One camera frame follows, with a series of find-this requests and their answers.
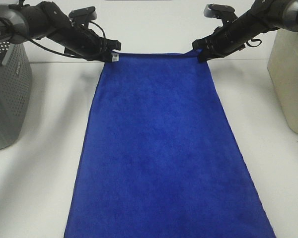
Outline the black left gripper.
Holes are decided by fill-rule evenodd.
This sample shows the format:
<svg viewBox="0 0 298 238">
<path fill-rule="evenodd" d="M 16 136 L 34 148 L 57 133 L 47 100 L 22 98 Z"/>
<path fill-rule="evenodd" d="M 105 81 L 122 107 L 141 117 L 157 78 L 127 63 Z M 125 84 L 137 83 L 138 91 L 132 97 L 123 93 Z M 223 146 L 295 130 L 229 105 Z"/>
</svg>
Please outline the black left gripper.
<svg viewBox="0 0 298 238">
<path fill-rule="evenodd" d="M 47 38 L 62 45 L 87 61 L 113 62 L 112 50 L 121 50 L 121 42 L 104 38 L 70 20 L 48 20 Z"/>
</svg>

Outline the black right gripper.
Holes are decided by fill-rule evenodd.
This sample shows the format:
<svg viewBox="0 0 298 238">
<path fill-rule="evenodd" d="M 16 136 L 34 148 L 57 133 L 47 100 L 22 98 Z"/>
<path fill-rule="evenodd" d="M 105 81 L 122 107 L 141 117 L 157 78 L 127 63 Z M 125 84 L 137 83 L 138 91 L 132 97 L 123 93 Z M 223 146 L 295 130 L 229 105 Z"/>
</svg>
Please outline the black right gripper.
<svg viewBox="0 0 298 238">
<path fill-rule="evenodd" d="M 252 26 L 253 17 L 239 17 L 207 38 L 194 40 L 192 48 L 201 50 L 198 62 L 222 58 L 236 51 L 253 37 Z"/>
</svg>

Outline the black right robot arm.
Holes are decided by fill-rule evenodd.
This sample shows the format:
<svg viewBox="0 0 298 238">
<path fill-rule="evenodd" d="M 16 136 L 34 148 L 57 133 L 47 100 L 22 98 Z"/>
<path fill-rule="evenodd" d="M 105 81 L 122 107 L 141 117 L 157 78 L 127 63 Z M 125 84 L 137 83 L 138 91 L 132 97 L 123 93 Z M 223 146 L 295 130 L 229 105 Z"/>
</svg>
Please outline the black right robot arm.
<svg viewBox="0 0 298 238">
<path fill-rule="evenodd" d="M 198 61 L 225 58 L 243 50 L 250 42 L 260 42 L 259 34 L 286 29 L 298 32 L 298 0 L 256 0 L 251 8 L 236 16 L 233 7 L 209 4 L 204 16 L 222 21 L 222 26 L 202 39 L 192 43 L 199 50 Z"/>
</svg>

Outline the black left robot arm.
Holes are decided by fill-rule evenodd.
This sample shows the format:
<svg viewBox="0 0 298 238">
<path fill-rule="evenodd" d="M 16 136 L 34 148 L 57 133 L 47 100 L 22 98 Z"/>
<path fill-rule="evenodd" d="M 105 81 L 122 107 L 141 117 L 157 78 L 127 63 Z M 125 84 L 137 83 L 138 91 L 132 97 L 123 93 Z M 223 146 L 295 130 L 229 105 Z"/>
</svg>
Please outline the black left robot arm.
<svg viewBox="0 0 298 238">
<path fill-rule="evenodd" d="M 96 24 L 96 18 L 93 6 L 65 15 L 52 1 L 42 1 L 37 5 L 25 4 L 22 0 L 15 4 L 0 4 L 0 43 L 31 42 L 52 52 L 38 43 L 48 38 L 64 47 L 63 53 L 53 51 L 54 54 L 86 61 L 117 62 L 121 43 L 90 29 L 90 24 Z"/>
</svg>

